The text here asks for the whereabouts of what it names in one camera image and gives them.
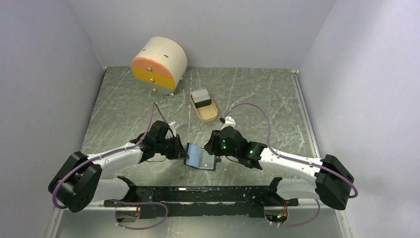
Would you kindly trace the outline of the black leather card holder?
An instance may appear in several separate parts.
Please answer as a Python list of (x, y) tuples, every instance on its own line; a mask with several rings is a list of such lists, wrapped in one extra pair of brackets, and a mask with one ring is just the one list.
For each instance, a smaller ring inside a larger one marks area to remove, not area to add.
[(184, 165), (198, 170), (215, 171), (218, 156), (210, 155), (205, 149), (191, 143), (187, 143), (186, 152), (189, 158), (184, 160)]

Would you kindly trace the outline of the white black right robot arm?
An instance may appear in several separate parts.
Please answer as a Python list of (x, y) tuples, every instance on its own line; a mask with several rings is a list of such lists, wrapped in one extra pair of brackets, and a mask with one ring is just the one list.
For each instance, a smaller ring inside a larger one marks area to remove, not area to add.
[(291, 199), (316, 199), (332, 209), (345, 210), (351, 198), (354, 177), (335, 156), (308, 158), (274, 150), (267, 144), (247, 141), (232, 126), (213, 130), (204, 149), (211, 155), (234, 157), (250, 169), (293, 176), (274, 179), (274, 188), (267, 192), (272, 205)]

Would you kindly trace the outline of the beige oval plastic tray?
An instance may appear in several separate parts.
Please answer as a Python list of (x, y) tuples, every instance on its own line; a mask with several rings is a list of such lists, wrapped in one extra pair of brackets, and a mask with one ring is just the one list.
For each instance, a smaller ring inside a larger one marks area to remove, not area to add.
[(215, 102), (213, 101), (212, 97), (211, 97), (211, 100), (212, 100), (212, 102), (209, 106), (196, 108), (193, 104), (192, 99), (191, 99), (191, 104), (192, 104), (193, 109), (195, 110), (195, 112), (197, 114), (197, 117), (198, 117), (199, 121), (207, 123), (207, 122), (214, 121), (217, 118), (218, 109), (217, 109), (217, 107), (215, 105)]

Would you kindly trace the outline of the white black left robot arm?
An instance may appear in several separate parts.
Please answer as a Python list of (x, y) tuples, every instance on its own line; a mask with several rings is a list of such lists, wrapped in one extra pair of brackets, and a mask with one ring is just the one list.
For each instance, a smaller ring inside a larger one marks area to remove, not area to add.
[(131, 206), (138, 200), (137, 186), (124, 176), (112, 178), (111, 175), (156, 154), (169, 160), (189, 158), (173, 125), (161, 120), (113, 150), (91, 155), (80, 151), (72, 153), (51, 180), (48, 191), (57, 208), (67, 208), (73, 213), (102, 200), (118, 200), (124, 206)]

